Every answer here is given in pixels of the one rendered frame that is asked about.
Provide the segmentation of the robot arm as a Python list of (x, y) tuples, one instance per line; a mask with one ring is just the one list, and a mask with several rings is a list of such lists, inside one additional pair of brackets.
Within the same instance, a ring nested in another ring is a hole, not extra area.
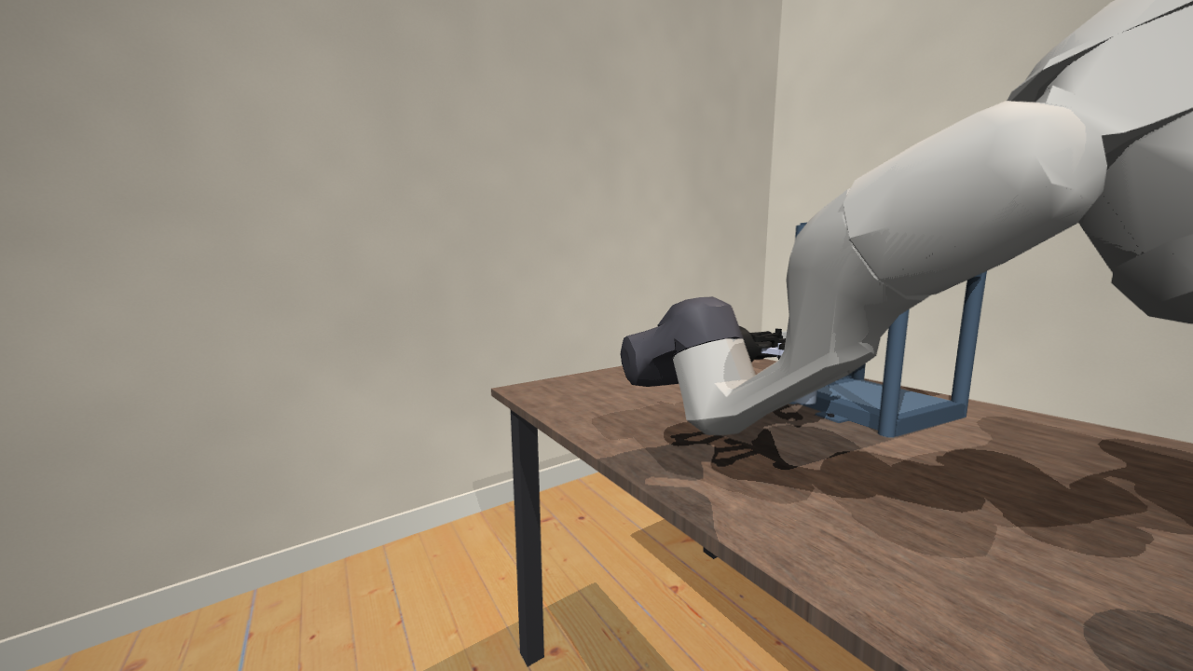
[(1193, 324), (1193, 0), (1108, 4), (1008, 101), (823, 207), (789, 257), (780, 361), (755, 375), (733, 304), (710, 296), (626, 336), (622, 367), (680, 384), (705, 436), (740, 433), (873, 361), (903, 310), (1074, 224), (1146, 318)]

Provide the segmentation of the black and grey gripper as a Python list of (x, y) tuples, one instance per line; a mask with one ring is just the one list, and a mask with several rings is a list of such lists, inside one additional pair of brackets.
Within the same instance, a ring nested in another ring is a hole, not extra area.
[[(775, 330), (775, 333), (769, 331), (752, 333), (740, 326), (741, 333), (743, 336), (743, 343), (748, 349), (748, 355), (750, 361), (764, 361), (764, 358), (771, 358), (778, 356), (780, 361), (781, 353), (784, 352), (785, 341), (787, 341), (787, 332), (781, 332), (781, 330)], [(753, 340), (753, 338), (754, 340)]]

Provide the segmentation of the dark blue shelving unit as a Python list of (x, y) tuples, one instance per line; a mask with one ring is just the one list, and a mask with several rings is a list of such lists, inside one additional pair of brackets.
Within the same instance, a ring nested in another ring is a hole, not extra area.
[(966, 418), (985, 281), (987, 272), (968, 281), (951, 400), (900, 387), (909, 309), (889, 327), (883, 384), (864, 378), (865, 363), (848, 377), (820, 388), (816, 404), (801, 405), (821, 411), (816, 415), (834, 423), (857, 423), (889, 438)]

